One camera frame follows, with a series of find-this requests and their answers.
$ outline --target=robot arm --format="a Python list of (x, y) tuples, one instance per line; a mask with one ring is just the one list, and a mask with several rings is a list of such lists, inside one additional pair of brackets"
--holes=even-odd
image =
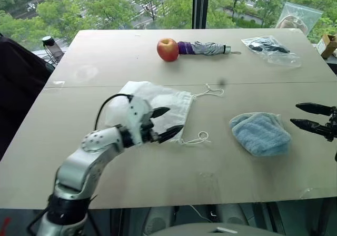
[(152, 109), (147, 101), (128, 96), (126, 126), (89, 133), (57, 170), (54, 191), (38, 236), (82, 235), (88, 206), (105, 166), (124, 148), (146, 142), (162, 143), (183, 128), (183, 125), (173, 126), (162, 134), (155, 133), (150, 118), (163, 115), (169, 108)]
[(298, 103), (296, 107), (312, 114), (330, 116), (330, 118), (329, 122), (325, 125), (307, 119), (290, 119), (294, 125), (305, 131), (324, 136), (330, 142), (332, 142), (334, 138), (337, 138), (337, 107), (329, 107), (316, 103)]

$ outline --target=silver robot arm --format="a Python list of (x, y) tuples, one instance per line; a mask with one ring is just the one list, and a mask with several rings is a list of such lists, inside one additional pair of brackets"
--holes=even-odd
[(91, 132), (57, 170), (54, 191), (37, 236), (83, 235), (88, 206), (105, 166), (124, 148), (146, 142), (162, 143), (183, 128), (173, 126), (162, 134), (155, 133), (150, 118), (163, 115), (169, 108), (152, 109), (147, 101), (127, 96), (130, 107), (126, 126)]

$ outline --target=cardboard box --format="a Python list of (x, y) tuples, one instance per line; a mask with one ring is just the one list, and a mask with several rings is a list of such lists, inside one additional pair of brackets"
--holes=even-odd
[(329, 58), (329, 56), (337, 48), (337, 38), (336, 36), (324, 34), (321, 40), (316, 45), (317, 51), (323, 58)]

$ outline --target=white string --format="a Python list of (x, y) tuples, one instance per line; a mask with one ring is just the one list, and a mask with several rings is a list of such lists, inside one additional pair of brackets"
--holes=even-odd
[(202, 142), (211, 142), (209, 140), (207, 140), (209, 138), (209, 134), (205, 131), (201, 131), (198, 133), (198, 138), (195, 140), (190, 140), (190, 141), (184, 141), (183, 139), (180, 139), (180, 143), (181, 144), (185, 144), (185, 145), (194, 145), (194, 144), (199, 144)]
[[(214, 96), (222, 97), (222, 95), (225, 93), (225, 91), (222, 88), (214, 90), (207, 83), (205, 85), (207, 87), (207, 90), (205, 92), (200, 93), (200, 94), (192, 95), (192, 100), (196, 100), (196, 98), (198, 96), (202, 96), (202, 95), (214, 95)], [(200, 143), (203, 143), (203, 142), (211, 142), (211, 141), (207, 140), (208, 138), (209, 138), (209, 134), (205, 131), (201, 131), (201, 132), (198, 133), (197, 139), (189, 140), (189, 141), (184, 141), (183, 139), (180, 139), (179, 143), (185, 144), (185, 145), (194, 145), (194, 144), (200, 144)]]
[(206, 83), (207, 90), (205, 92), (202, 92), (200, 94), (192, 95), (192, 99), (195, 100), (198, 96), (202, 95), (215, 95), (215, 96), (222, 96), (225, 91), (222, 88), (218, 88), (217, 90), (212, 89), (207, 83)]
[(210, 219), (201, 216), (200, 212), (199, 212), (193, 205), (190, 205), (190, 207), (196, 212), (196, 214), (199, 215), (200, 218), (202, 218), (202, 219), (204, 219), (204, 220), (207, 220), (209, 223), (213, 223)]

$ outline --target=drawstring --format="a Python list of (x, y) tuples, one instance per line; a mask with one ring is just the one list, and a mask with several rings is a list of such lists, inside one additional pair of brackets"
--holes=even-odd
[[(205, 92), (202, 92), (200, 94), (192, 95), (192, 99), (196, 100), (196, 98), (198, 96), (202, 96), (202, 95), (214, 95), (214, 96), (221, 97), (225, 93), (225, 91), (222, 88), (214, 90), (207, 83), (206, 83), (206, 87), (207, 87), (207, 90)], [(203, 143), (203, 142), (211, 142), (211, 141), (208, 140), (208, 138), (209, 138), (209, 134), (205, 131), (201, 131), (201, 132), (198, 133), (197, 139), (189, 140), (189, 141), (184, 141), (183, 139), (180, 139), (179, 143), (184, 144), (184, 145), (194, 145), (194, 144), (200, 144), (200, 143)]]
[(180, 139), (181, 144), (185, 144), (185, 145), (194, 145), (194, 144), (199, 144), (199, 143), (203, 143), (203, 142), (211, 142), (209, 140), (207, 140), (209, 138), (209, 134), (205, 131), (201, 131), (198, 133), (198, 138), (195, 140), (190, 140), (190, 141), (184, 141), (183, 139)]
[(192, 95), (192, 99), (195, 100), (198, 96), (202, 96), (202, 95), (215, 95), (215, 96), (222, 96), (223, 93), (225, 93), (225, 91), (222, 88), (219, 88), (217, 90), (212, 89), (207, 83), (206, 83), (206, 87), (207, 90), (205, 92), (202, 92), (200, 94), (195, 94)]

